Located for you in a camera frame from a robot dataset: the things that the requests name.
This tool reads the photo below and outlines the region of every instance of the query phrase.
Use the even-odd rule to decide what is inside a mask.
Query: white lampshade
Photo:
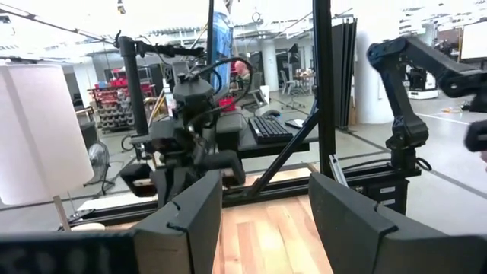
[[[0,198],[51,199],[93,177],[58,65],[0,66]]]

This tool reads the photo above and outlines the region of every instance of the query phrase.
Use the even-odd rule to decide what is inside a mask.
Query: column
[[[275,44],[274,40],[262,40],[261,44],[264,78],[266,85],[269,86],[270,91],[279,90],[279,75],[277,71],[277,61],[275,59]]]
[[[304,46],[304,68],[308,69],[312,67],[311,60],[314,59],[313,50],[311,44]]]
[[[88,89],[94,88],[94,85],[98,82],[97,72],[91,57],[83,57],[81,63],[73,65],[73,71],[75,72],[83,105],[84,107],[89,107],[92,99]]]
[[[105,53],[93,54],[91,61],[93,62],[94,71],[97,73],[98,81],[106,81],[107,78],[105,77],[105,68],[108,69],[109,62],[107,61],[107,56]]]
[[[354,75],[357,120],[359,123],[388,123],[393,121],[393,113],[382,80],[369,64],[366,53],[372,43],[399,36],[399,1],[354,0],[353,8],[358,18]]]
[[[428,46],[433,46],[433,39],[436,38],[436,24],[427,23],[423,24],[422,27],[425,29],[425,32],[418,35],[418,38]]]

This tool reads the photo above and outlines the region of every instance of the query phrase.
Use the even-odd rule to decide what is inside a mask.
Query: fan
[[[94,176],[85,184],[85,186],[101,183],[101,192],[105,195],[106,191],[115,185],[114,182],[107,180],[108,168],[110,167],[110,153],[108,152],[108,147],[104,143],[96,141],[88,149],[88,156],[90,157]]]

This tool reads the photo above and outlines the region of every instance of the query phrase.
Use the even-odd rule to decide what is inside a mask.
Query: shelving rack
[[[141,84],[141,90],[144,97],[152,97],[154,94],[151,84]],[[133,128],[134,114],[126,85],[92,88],[88,93],[96,102],[103,133]]]

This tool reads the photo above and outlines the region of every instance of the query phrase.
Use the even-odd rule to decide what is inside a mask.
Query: person
[[[250,84],[250,72],[244,62],[236,61],[235,71],[237,72],[236,82],[240,84],[240,88],[244,88]],[[238,88],[237,83],[232,83],[231,88]]]
[[[250,73],[249,73],[249,70],[247,69],[247,65],[245,65],[244,62],[236,61],[235,62],[235,70],[237,71],[238,77],[240,79],[242,79],[243,81],[249,81],[250,80]]]

